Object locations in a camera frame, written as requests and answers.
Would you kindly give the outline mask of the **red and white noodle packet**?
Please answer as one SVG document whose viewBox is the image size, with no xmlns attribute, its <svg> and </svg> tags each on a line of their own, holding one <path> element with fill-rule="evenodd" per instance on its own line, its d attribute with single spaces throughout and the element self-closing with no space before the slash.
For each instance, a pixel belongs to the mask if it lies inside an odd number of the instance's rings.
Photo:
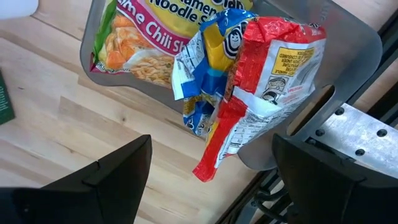
<svg viewBox="0 0 398 224">
<path fill-rule="evenodd" d="M 283 17 L 248 24 L 193 170 L 199 180 L 212 180 L 224 158 L 277 126 L 312 94 L 325 44 L 326 31 L 318 24 Z"/>
</svg>

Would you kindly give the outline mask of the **silver metal bracket plate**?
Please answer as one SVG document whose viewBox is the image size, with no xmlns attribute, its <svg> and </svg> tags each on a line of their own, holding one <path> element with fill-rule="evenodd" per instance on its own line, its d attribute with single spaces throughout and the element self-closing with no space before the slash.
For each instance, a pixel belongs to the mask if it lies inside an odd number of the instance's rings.
<svg viewBox="0 0 398 224">
<path fill-rule="evenodd" d="M 311 135 L 354 163 L 398 179 L 398 130 L 343 104 Z"/>
</svg>

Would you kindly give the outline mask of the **blue and white snack packet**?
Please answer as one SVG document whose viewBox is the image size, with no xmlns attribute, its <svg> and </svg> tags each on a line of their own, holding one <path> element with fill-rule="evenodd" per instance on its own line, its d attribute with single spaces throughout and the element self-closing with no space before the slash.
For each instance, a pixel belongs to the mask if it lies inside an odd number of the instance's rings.
<svg viewBox="0 0 398 224">
<path fill-rule="evenodd" d="M 257 18 L 243 9 L 218 12 L 175 56 L 171 74 L 174 100 L 183 101 L 183 123 L 193 134 L 207 135 L 246 26 Z"/>
</svg>

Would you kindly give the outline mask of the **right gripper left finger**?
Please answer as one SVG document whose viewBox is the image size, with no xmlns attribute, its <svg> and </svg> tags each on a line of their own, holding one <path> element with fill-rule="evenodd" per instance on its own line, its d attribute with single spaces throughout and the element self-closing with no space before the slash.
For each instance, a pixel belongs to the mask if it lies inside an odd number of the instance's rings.
<svg viewBox="0 0 398 224">
<path fill-rule="evenodd" d="M 44 188 L 61 224 L 133 224 L 149 177 L 152 139 L 142 135 Z"/>
</svg>

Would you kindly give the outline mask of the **green spice tin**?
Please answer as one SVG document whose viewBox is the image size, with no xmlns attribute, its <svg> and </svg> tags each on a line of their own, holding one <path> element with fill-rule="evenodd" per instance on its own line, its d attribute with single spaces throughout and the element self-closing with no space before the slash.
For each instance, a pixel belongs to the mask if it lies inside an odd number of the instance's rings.
<svg viewBox="0 0 398 224">
<path fill-rule="evenodd" d="M 9 97 L 6 82 L 0 70 L 0 125 L 7 123 L 15 118 L 15 112 Z"/>
</svg>

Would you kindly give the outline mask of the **yellow ramen noodle packet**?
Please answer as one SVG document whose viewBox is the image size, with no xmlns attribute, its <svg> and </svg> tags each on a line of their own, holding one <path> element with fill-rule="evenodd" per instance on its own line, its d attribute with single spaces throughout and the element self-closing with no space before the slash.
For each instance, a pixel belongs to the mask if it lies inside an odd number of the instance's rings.
<svg viewBox="0 0 398 224">
<path fill-rule="evenodd" d="M 169 88 L 174 57 L 202 23 L 225 9 L 252 6 L 252 0 L 107 0 L 90 70 L 127 72 Z"/>
</svg>

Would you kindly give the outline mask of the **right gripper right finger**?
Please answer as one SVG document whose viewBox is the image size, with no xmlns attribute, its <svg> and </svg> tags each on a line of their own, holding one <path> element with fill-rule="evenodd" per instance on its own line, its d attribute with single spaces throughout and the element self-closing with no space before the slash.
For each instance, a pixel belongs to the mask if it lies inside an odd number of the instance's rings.
<svg viewBox="0 0 398 224">
<path fill-rule="evenodd" d="M 398 179 L 275 134 L 288 224 L 398 224 Z"/>
</svg>

